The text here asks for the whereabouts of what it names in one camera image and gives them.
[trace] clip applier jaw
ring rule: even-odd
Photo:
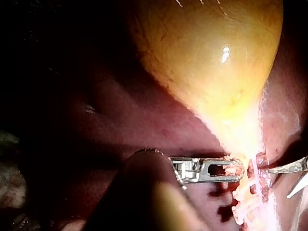
[[[210,175],[208,169],[211,165],[243,167],[238,159],[226,160],[224,158],[190,158],[171,157],[174,172],[181,184],[206,183],[206,182],[237,182],[244,176],[244,171],[233,171],[228,175]]]
[[[301,177],[297,180],[295,185],[292,187],[290,192],[287,194],[286,197],[288,199],[290,199],[295,194],[297,194],[299,191],[301,191],[303,188],[308,186],[308,174],[306,173],[307,171],[308,171],[308,156],[303,157],[290,164],[269,169],[269,173],[272,173],[272,174],[303,172]]]

